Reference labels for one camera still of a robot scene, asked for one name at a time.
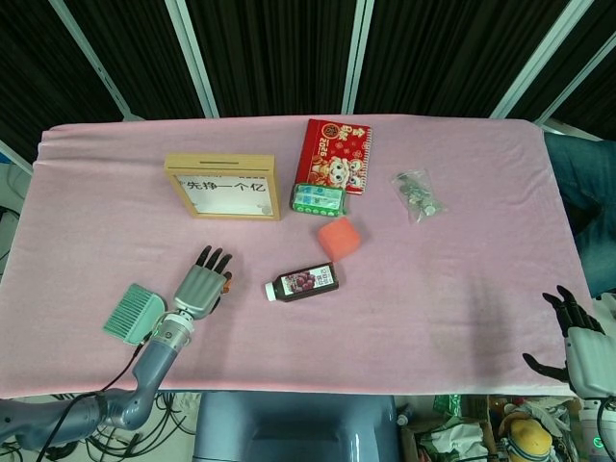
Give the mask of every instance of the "juice bottle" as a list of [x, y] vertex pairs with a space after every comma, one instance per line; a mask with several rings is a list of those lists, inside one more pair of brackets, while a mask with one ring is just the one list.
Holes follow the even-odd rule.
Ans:
[[266, 284], [269, 301], [293, 301], [336, 289], [338, 278], [331, 262], [280, 274]]

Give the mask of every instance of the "green brush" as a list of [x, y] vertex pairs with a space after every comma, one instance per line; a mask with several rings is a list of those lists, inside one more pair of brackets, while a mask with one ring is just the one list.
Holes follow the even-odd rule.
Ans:
[[126, 344], [138, 345], [154, 329], [154, 324], [164, 312], [162, 298], [139, 284], [132, 284], [103, 330]]

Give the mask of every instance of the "person's leg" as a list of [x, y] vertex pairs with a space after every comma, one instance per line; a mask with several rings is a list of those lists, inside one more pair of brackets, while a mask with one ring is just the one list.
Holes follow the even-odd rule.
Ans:
[[591, 296], [616, 289], [616, 205], [604, 207], [575, 239]]
[[616, 141], [545, 133], [556, 183], [565, 202], [582, 210], [616, 203]]

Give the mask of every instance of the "red sponge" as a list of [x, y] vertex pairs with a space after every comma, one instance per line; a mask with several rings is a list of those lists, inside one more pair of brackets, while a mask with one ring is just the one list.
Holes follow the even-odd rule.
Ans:
[[332, 262], [345, 258], [359, 247], [361, 238], [346, 218], [326, 224], [319, 230], [319, 243]]

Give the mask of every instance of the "table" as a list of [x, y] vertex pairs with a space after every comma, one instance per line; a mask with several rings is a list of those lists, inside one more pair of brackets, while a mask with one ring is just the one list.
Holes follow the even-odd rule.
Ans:
[[[565, 394], [527, 351], [561, 365], [541, 293], [590, 308], [542, 133], [520, 120], [330, 115], [373, 127], [366, 193], [348, 202], [361, 248], [339, 291], [268, 302], [277, 274], [326, 261], [327, 222], [287, 201], [307, 116], [55, 127], [0, 286], [0, 396], [100, 388], [133, 349], [101, 330], [129, 284], [171, 299], [205, 244], [234, 255], [231, 292], [195, 324], [163, 386], [369, 394]], [[189, 216], [164, 176], [171, 151], [272, 153], [280, 222]], [[427, 168], [449, 210], [410, 223], [390, 185]], [[134, 386], [128, 375], [120, 386]]]

